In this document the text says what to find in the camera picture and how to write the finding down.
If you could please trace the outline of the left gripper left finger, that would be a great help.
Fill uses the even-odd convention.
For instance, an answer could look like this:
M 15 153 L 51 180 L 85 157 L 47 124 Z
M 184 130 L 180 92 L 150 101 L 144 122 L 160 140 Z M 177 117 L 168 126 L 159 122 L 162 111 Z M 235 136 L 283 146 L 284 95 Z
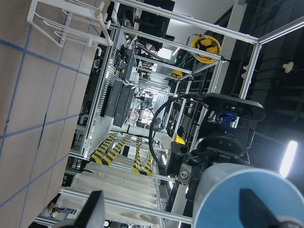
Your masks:
M 102 228 L 104 222 L 105 203 L 103 191 L 92 191 L 73 227 Z

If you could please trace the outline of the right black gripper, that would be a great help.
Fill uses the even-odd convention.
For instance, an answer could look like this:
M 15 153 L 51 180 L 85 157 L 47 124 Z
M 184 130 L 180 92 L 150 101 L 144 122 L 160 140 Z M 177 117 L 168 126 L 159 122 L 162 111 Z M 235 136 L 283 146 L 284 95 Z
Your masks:
M 194 201 L 202 173 L 218 163 L 250 165 L 245 147 L 230 133 L 202 137 L 191 152 L 188 152 L 187 146 L 171 142 L 166 174 L 177 177 L 179 182 L 188 185 L 186 199 Z

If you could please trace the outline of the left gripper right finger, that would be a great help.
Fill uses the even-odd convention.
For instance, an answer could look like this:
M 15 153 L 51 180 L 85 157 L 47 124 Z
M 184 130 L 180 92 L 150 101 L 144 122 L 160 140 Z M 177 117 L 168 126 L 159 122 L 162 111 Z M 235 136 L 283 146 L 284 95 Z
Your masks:
M 244 228 L 288 228 L 280 222 L 251 189 L 239 191 L 239 219 Z

